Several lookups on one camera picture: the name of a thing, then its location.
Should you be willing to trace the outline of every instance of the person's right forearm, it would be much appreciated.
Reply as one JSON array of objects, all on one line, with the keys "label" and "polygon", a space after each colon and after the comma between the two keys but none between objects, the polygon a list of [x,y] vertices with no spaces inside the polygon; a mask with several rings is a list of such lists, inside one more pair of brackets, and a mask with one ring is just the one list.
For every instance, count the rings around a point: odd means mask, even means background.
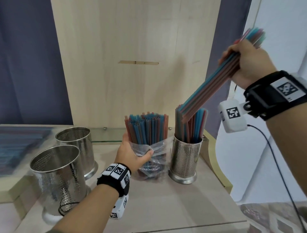
[{"label": "person's right forearm", "polygon": [[307,103],[288,109],[266,121],[293,176],[307,195]]}]

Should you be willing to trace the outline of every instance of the stainless steel utensil holder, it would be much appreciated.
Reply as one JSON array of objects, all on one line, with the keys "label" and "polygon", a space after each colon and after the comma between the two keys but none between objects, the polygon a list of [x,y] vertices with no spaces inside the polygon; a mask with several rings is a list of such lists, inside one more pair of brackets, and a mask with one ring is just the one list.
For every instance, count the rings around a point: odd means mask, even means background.
[{"label": "stainless steel utensil holder", "polygon": [[196,164],[200,146],[203,140],[196,144],[179,141],[174,137],[169,176],[181,184],[191,184],[197,178]]},{"label": "stainless steel utensil holder", "polygon": [[56,134],[59,145],[74,145],[80,150],[85,179],[91,178],[98,169],[94,159],[93,144],[91,142],[91,131],[86,127],[71,127]]},{"label": "stainless steel utensil holder", "polygon": [[42,191],[43,206],[51,215],[67,213],[71,202],[80,202],[87,194],[80,151],[73,145],[49,148],[36,155],[30,168],[38,179]]}]

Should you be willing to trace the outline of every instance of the plastic bag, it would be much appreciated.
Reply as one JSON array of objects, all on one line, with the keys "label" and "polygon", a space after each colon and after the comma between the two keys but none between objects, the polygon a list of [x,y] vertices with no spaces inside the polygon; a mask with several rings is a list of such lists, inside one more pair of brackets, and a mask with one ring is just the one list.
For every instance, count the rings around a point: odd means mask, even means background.
[{"label": "plastic bag", "polygon": [[138,174],[141,178],[156,178],[161,175],[165,175],[165,173],[169,170],[170,163],[170,154],[173,146],[173,136],[168,137],[160,142],[157,142],[152,145],[139,145],[130,142],[131,148],[134,153],[142,157],[149,150],[153,150],[154,153],[147,163],[145,163],[138,170]]}]

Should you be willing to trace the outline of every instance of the dark curtain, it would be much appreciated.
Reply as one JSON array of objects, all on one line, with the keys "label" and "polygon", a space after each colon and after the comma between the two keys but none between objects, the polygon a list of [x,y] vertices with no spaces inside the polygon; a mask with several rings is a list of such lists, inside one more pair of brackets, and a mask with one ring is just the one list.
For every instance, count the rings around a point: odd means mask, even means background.
[{"label": "dark curtain", "polygon": [[50,0],[0,0],[0,124],[73,124]]},{"label": "dark curtain", "polygon": [[[221,0],[206,77],[218,67],[222,52],[243,34],[251,0]],[[220,102],[228,97],[230,80],[227,81],[205,104],[208,113],[205,129],[214,138],[219,131],[221,117],[217,111]]]}]

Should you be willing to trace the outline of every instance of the hand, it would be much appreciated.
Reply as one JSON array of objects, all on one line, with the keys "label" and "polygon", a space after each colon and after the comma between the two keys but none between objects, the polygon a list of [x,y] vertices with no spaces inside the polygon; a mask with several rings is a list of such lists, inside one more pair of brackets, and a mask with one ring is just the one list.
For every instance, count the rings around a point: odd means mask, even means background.
[{"label": "hand", "polygon": [[244,39],[231,45],[223,52],[219,65],[232,52],[240,52],[240,69],[233,75],[232,80],[241,88],[246,89],[260,78],[271,74],[276,70],[267,52],[261,48],[256,49],[252,43]]},{"label": "hand", "polygon": [[150,160],[154,151],[148,151],[143,157],[138,157],[133,152],[130,143],[127,131],[122,136],[122,143],[117,150],[116,158],[114,163],[125,164],[130,170],[131,173],[137,171],[144,163]]}]

